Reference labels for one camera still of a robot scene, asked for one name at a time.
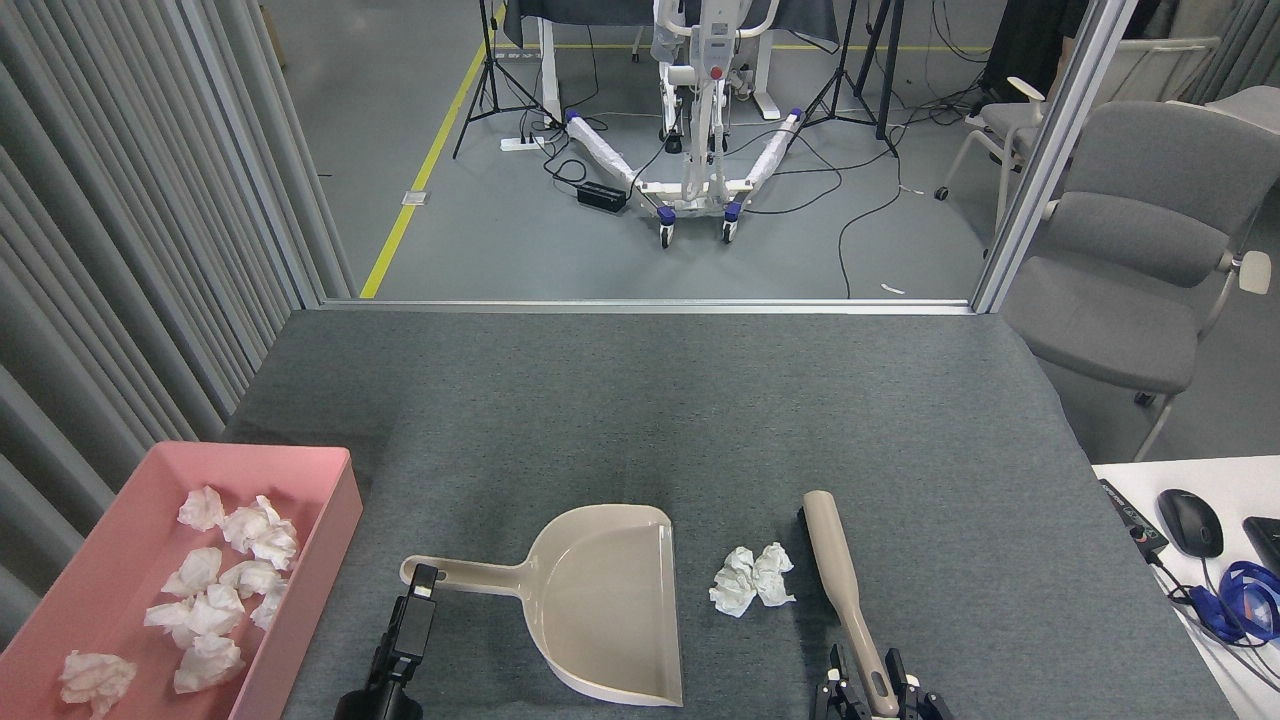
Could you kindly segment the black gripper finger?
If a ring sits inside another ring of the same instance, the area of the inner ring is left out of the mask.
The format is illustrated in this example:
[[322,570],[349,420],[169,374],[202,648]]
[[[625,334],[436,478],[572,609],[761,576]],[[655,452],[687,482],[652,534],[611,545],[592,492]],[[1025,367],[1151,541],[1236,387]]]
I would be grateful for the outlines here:
[[942,696],[927,691],[916,676],[906,673],[899,650],[886,653],[886,671],[899,702],[899,719],[951,719]]
[[817,683],[812,719],[870,719],[865,703],[851,694],[838,644],[832,644],[824,678]]

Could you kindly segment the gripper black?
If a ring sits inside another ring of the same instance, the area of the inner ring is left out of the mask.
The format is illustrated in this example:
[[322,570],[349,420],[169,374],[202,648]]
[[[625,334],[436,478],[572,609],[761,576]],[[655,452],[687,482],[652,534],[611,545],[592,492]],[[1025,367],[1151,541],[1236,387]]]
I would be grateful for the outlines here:
[[410,588],[396,600],[372,660],[372,687],[340,697],[335,720],[422,719],[422,707],[404,693],[426,653],[436,603],[433,598],[439,569],[413,566]]

